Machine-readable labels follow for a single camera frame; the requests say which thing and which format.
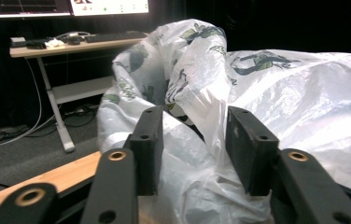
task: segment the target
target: white plastic bag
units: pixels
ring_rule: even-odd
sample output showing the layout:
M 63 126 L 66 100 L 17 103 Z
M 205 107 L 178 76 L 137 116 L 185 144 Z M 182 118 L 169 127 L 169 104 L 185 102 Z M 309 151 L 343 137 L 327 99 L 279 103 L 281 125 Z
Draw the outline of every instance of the white plastic bag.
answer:
M 159 195 L 139 200 L 158 223 L 272 221 L 269 197 L 245 194 L 226 153 L 228 105 L 250 110 L 280 148 L 308 151 L 351 188 L 351 54 L 227 52 L 221 29 L 188 20 L 158 27 L 113 70 L 117 85 L 98 112 L 101 151 L 122 147 L 151 106 L 179 118 L 163 116 Z

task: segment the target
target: computer monitor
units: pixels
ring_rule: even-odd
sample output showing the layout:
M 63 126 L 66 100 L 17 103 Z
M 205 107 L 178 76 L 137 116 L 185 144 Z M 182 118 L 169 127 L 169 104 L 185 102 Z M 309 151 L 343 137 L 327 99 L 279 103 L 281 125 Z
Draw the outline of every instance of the computer monitor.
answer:
M 148 0 L 69 0 L 69 4 L 76 17 L 148 13 Z
M 67 0 L 0 0 L 0 19 L 70 16 Z

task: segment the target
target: keyboard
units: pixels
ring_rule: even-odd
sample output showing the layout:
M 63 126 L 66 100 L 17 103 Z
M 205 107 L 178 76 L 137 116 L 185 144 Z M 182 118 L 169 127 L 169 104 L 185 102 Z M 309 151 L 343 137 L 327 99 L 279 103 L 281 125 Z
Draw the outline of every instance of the keyboard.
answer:
M 17 41 L 17 42 L 10 42 L 10 47 L 12 49 L 17 49 L 17 48 L 24 48 L 29 44 L 35 44 L 35 43 L 42 43 L 45 44 L 45 42 L 50 41 L 52 38 L 45 38 L 45 39 L 30 39 L 30 40 L 25 40 L 25 41 Z
M 147 37 L 141 32 L 126 32 L 126 33 L 114 33 L 114 34 L 103 34 L 103 35 L 86 35 L 85 41 L 87 43 L 106 42 L 114 40 L 124 39 L 140 39 Z

